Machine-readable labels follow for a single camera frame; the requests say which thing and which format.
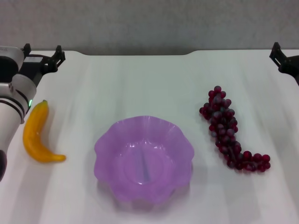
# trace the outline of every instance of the bowl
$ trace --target bowl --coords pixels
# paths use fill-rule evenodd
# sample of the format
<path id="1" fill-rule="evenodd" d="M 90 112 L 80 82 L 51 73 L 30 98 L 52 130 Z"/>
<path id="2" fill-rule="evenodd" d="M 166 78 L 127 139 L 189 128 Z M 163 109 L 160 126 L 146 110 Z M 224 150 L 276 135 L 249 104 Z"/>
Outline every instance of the bowl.
<path id="1" fill-rule="evenodd" d="M 120 120 L 94 146 L 94 175 L 118 200 L 165 201 L 192 175 L 194 149 L 178 126 L 152 116 Z"/>

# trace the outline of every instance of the gray wall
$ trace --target gray wall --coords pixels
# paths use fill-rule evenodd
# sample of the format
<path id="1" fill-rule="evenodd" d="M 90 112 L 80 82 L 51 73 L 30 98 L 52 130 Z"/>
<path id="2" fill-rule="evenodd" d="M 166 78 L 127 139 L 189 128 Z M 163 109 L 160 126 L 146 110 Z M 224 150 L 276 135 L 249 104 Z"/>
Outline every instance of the gray wall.
<path id="1" fill-rule="evenodd" d="M 299 48 L 299 0 L 0 0 L 0 45 L 91 55 Z"/>

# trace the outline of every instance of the white table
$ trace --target white table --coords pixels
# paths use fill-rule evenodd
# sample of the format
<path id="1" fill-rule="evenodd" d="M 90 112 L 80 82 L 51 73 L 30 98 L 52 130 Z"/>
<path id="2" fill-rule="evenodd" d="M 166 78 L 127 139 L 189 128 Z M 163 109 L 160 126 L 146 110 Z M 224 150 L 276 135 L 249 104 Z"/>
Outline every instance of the white table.
<path id="1" fill-rule="evenodd" d="M 284 53 L 299 55 L 299 50 Z M 43 140 L 67 160 L 35 162 L 23 148 L 20 126 L 0 183 L 0 223 L 299 223 L 299 87 L 278 72 L 269 54 L 85 56 L 67 51 L 59 71 L 42 79 L 33 101 L 35 106 L 48 100 Z M 215 152 L 198 110 L 216 85 L 233 102 L 243 150 L 271 156 L 271 169 L 264 174 L 238 174 Z M 138 115 L 177 124 L 195 149 L 190 185 L 161 205 L 117 202 L 93 175 L 96 140 L 114 122 Z"/>

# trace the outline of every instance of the red grapes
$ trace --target red grapes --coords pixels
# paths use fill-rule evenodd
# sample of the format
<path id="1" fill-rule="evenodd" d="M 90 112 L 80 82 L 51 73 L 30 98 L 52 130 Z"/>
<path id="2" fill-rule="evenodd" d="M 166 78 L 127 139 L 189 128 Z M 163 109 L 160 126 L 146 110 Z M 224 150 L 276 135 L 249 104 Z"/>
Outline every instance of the red grapes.
<path id="1" fill-rule="evenodd" d="M 224 99 L 226 92 L 222 91 L 220 86 L 216 86 L 208 95 L 209 102 L 200 108 L 199 113 L 211 123 L 209 126 L 211 136 L 216 138 L 215 144 L 224 155 L 228 167 L 251 172 L 256 170 L 265 172 L 269 169 L 271 167 L 269 155 L 259 153 L 252 155 L 249 151 L 241 153 L 241 144 L 235 140 L 238 121 L 234 117 L 235 111 L 229 108 L 232 101 Z"/>

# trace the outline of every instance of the toy banana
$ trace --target toy banana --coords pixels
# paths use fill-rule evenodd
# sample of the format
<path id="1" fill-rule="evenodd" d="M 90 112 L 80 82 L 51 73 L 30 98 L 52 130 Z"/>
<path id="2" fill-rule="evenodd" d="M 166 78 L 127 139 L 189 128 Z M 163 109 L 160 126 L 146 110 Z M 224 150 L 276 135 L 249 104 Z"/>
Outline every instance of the toy banana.
<path id="1" fill-rule="evenodd" d="M 49 114 L 48 102 L 37 104 L 25 124 L 23 144 L 27 153 L 38 162 L 64 161 L 65 155 L 52 153 L 41 141 L 41 132 Z"/>

